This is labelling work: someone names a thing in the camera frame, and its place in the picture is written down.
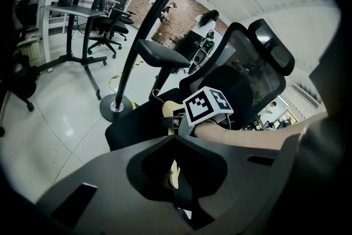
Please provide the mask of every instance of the dark hair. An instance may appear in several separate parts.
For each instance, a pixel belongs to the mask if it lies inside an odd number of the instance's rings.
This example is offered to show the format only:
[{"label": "dark hair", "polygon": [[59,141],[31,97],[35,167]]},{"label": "dark hair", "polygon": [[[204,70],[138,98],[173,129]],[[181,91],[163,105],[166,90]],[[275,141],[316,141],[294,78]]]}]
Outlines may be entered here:
[{"label": "dark hair", "polygon": [[217,12],[216,10],[211,10],[208,13],[205,13],[202,15],[198,23],[198,26],[199,27],[205,26],[211,20],[216,21],[218,18],[219,18],[219,12]]},{"label": "dark hair", "polygon": [[208,32],[207,37],[208,37],[209,39],[214,39],[214,31]]}]

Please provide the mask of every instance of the brick wall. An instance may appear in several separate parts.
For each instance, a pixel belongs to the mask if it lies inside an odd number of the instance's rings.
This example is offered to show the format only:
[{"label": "brick wall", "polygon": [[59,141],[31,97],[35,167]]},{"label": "brick wall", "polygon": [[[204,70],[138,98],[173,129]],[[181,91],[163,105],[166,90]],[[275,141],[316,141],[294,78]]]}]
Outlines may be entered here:
[{"label": "brick wall", "polygon": [[[132,0],[128,7],[129,11],[136,13],[132,16],[132,19],[138,28],[151,8],[149,2],[150,0]],[[173,40],[177,36],[183,36],[194,26],[194,19],[199,14],[204,14],[209,10],[195,0],[170,0],[170,2],[175,2],[177,8],[170,9],[169,20],[161,24],[156,39],[166,46],[174,47],[175,42]],[[215,29],[221,35],[224,35],[227,26],[218,19]]]}]

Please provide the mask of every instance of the speaker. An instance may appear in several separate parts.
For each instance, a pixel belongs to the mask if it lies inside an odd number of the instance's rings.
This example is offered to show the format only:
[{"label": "speaker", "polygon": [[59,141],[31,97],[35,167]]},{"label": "speaker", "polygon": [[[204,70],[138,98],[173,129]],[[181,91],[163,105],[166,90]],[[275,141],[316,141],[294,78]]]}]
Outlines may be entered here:
[{"label": "speaker", "polygon": [[199,49],[193,57],[193,62],[195,65],[200,65],[205,57],[207,57],[207,53],[203,49]]}]

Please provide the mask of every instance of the ceiling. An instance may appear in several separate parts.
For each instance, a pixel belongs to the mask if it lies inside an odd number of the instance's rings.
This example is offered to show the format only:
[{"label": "ceiling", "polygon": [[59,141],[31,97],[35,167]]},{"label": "ceiling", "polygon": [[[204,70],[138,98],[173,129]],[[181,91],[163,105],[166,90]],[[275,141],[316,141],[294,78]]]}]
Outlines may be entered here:
[{"label": "ceiling", "polygon": [[314,89],[308,75],[317,66],[340,21],[334,0],[197,0],[217,9],[230,24],[248,26],[264,18],[296,59],[295,70],[287,79]]}]

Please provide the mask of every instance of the chair seat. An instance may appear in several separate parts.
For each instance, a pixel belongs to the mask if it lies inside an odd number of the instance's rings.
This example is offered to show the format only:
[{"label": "chair seat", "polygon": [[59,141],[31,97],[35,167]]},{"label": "chair seat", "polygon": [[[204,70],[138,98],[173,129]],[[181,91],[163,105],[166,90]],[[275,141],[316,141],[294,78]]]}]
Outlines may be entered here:
[{"label": "chair seat", "polygon": [[[108,31],[111,25],[111,19],[108,17],[97,17],[93,22],[93,28],[97,28],[103,31]],[[121,21],[117,21],[114,25],[114,32],[118,32],[120,34],[128,34],[128,29],[125,24]]]},{"label": "chair seat", "polygon": [[[163,101],[182,103],[178,88],[174,88],[159,96]],[[163,103],[152,100],[139,106],[122,119],[112,123],[105,131],[110,150],[119,150],[137,143],[166,136],[168,130],[161,125]]]},{"label": "chair seat", "polygon": [[125,17],[125,16],[121,16],[120,21],[126,25],[131,25],[134,23],[134,21],[131,18]]}]

